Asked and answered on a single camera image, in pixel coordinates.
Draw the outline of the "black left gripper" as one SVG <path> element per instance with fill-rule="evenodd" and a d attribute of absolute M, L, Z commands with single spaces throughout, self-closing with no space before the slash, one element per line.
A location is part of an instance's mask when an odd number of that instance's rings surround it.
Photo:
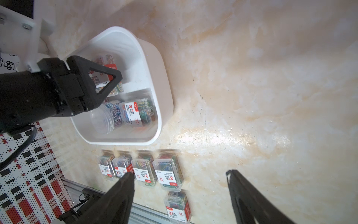
<path fill-rule="evenodd" d="M 20 132 L 49 117 L 70 117 L 98 108 L 122 80 L 122 73 L 80 56 L 67 62 L 40 61 L 40 72 L 1 74 L 1 131 Z M 96 92 L 89 72 L 111 75 L 112 81 Z"/>

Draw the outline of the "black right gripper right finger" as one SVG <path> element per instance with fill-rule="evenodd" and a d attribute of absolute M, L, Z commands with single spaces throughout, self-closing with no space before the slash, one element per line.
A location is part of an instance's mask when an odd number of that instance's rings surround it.
<path fill-rule="evenodd" d="M 238 224 L 292 224 L 239 171 L 226 172 L 231 202 Z"/>

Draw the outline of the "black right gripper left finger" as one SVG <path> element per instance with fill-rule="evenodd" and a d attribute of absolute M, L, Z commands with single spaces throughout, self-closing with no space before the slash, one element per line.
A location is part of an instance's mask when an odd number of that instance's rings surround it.
<path fill-rule="evenodd" d="M 126 173 L 76 224 L 127 224 L 134 198 L 134 174 Z"/>

